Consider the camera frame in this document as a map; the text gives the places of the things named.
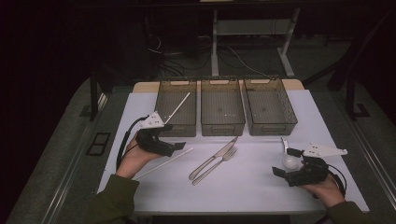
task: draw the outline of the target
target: white chopstick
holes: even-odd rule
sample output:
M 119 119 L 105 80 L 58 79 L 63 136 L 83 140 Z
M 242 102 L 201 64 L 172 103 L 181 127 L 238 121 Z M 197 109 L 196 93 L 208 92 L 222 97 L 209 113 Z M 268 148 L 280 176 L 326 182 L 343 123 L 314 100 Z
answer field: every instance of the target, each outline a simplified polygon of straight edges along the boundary
M 151 172 L 157 170 L 158 168 L 160 168 L 160 167 L 166 165 L 167 163 L 169 163 L 169 162 L 171 162 L 171 161 L 174 161 L 174 160 L 177 159 L 177 158 L 180 158 L 180 157 L 186 155 L 187 153 L 191 152 L 193 149 L 194 149 L 194 147 L 190 148 L 189 150 L 187 150 L 187 151 L 185 151 L 185 152 L 183 152 L 183 153 L 180 153 L 179 155 L 175 156 L 174 158 L 170 159 L 169 161 L 166 161 L 166 162 L 164 162 L 163 164 L 160 164 L 160 165 L 158 165 L 158 166 L 152 168 L 151 170 L 149 170 L 149 171 L 143 173 L 142 175 L 139 175 L 138 177 L 135 178 L 135 180 L 138 179 L 138 178 L 140 178 L 140 177 L 142 177 L 142 176 L 144 176 L 144 175 L 147 175 L 147 174 L 149 174 L 149 173 L 151 173 Z
M 183 105 L 183 103 L 187 100 L 187 97 L 189 97 L 189 95 L 191 94 L 191 92 L 187 93 L 187 95 L 184 97 L 184 99 L 181 101 L 181 103 L 177 106 L 177 108 L 175 109 L 175 111 L 171 114 L 171 116 L 169 116 L 169 118 L 166 120 L 165 124 L 168 123 L 169 119 L 171 119 L 174 114 L 178 111 L 178 109 Z

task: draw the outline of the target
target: translucent storage bin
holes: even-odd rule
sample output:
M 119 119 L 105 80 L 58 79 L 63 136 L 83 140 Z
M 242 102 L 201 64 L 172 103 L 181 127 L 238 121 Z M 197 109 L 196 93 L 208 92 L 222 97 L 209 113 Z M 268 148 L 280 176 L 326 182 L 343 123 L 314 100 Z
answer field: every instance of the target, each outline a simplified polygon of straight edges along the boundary
M 166 122 L 188 93 L 189 97 L 169 119 L 170 131 L 162 132 L 160 137 L 194 137 L 196 135 L 196 77 L 163 77 L 158 89 L 155 110 Z
M 297 124 L 280 78 L 245 77 L 245 112 L 250 135 L 289 135 Z
M 201 124 L 203 136 L 240 136 L 245 114 L 237 77 L 201 79 Z

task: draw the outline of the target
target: fork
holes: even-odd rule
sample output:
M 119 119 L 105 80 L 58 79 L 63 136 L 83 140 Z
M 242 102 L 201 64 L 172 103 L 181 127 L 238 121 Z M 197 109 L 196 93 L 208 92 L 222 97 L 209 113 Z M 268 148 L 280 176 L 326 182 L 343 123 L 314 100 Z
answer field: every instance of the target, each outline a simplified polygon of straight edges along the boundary
M 202 179 L 204 179 L 208 174 L 210 174 L 210 172 L 212 172 L 216 167 L 218 167 L 222 162 L 224 161 L 229 161 L 233 155 L 235 154 L 237 148 L 236 147 L 232 147 L 226 154 L 224 154 L 224 156 L 222 156 L 221 161 L 219 161 L 218 163 L 214 164 L 212 167 L 210 167 L 207 171 L 205 171 L 203 174 L 201 174 L 200 176 L 198 176 L 196 179 L 194 179 L 192 181 L 193 185 L 197 185 Z

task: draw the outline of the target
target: sleeve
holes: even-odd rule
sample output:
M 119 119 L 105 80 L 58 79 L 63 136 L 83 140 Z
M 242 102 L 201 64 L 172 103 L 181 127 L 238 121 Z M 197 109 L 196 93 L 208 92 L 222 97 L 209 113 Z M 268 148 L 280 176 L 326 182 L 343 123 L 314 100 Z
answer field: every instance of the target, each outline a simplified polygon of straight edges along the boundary
M 339 203 L 328 209 L 328 216 L 335 224 L 372 224 L 374 221 L 353 202 Z
M 90 202 L 84 223 L 122 223 L 134 211 L 139 182 L 111 175 L 105 189 Z

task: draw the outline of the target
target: white tabletop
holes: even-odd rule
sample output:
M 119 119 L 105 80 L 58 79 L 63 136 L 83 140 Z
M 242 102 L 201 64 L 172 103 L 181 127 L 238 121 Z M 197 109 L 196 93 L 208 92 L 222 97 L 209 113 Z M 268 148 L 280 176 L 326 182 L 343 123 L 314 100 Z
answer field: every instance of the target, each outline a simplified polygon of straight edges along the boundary
M 298 119 L 291 135 L 286 136 L 290 147 L 306 149 L 311 142 L 335 147 L 310 92 L 288 91 L 288 96 Z M 125 132 L 136 119 L 153 112 L 156 99 L 155 92 L 130 94 L 98 191 L 104 189 L 110 175 L 115 173 L 116 158 Z M 283 144 L 280 136 L 250 136 L 247 125 L 244 134 L 235 144 L 238 148 L 235 156 L 193 186 L 188 178 L 189 174 L 233 139 L 230 136 L 203 137 L 199 94 L 197 103 L 196 137 L 161 139 L 169 143 L 187 142 L 184 149 L 176 151 L 173 157 L 191 147 L 194 150 L 139 178 L 140 186 L 134 196 L 136 215 L 272 215 L 324 212 L 319 200 L 303 189 L 290 188 L 284 179 L 273 175 L 272 166 L 286 169 L 281 162 Z M 135 125 L 132 133 L 137 130 L 138 125 Z M 168 160 L 170 158 L 164 157 L 151 161 L 136 176 Z M 369 211 L 343 159 L 336 156 L 325 158 L 325 161 L 338 168 L 346 177 L 346 199 L 354 201 L 362 211 Z

